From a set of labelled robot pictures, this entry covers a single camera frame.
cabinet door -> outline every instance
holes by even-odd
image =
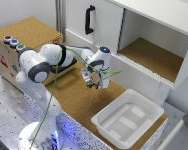
[[[90,28],[94,31],[85,33],[86,10],[90,5],[95,10],[90,12]],[[108,47],[116,54],[124,9],[106,0],[68,0],[66,28],[98,46]]]

shelf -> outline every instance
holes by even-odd
[[[184,60],[143,38],[138,38],[119,53],[172,82],[175,82]]]

cork board surface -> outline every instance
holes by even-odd
[[[34,17],[29,17],[9,26],[0,28],[0,41],[11,35],[26,47],[36,48],[62,34]]]
[[[136,41],[119,51],[119,53],[172,82],[175,82],[184,60],[182,57],[143,38],[138,38]]]
[[[117,150],[99,134],[96,126],[91,122],[91,118],[125,92],[125,89],[111,81],[107,89],[96,90],[94,87],[88,89],[81,75],[82,68],[84,66],[78,61],[74,69],[58,78],[54,96],[66,113],[114,150]],[[46,88],[51,92],[53,82],[49,83]],[[166,119],[167,115],[161,116],[130,150],[140,149]]]

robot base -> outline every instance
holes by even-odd
[[[31,143],[29,142],[28,137],[31,135],[31,133],[33,132],[33,130],[36,128],[37,125],[38,125],[38,122],[31,123],[20,132],[19,138],[18,138],[18,150],[30,150]],[[62,143],[59,143],[59,145],[63,145],[64,143],[63,138],[61,142]],[[43,148],[32,147],[31,150],[43,150]]]

white wall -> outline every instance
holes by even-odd
[[[30,16],[56,29],[55,0],[0,0],[0,28]]]
[[[179,87],[175,90],[171,90],[166,101],[183,112],[188,110],[188,77]]]

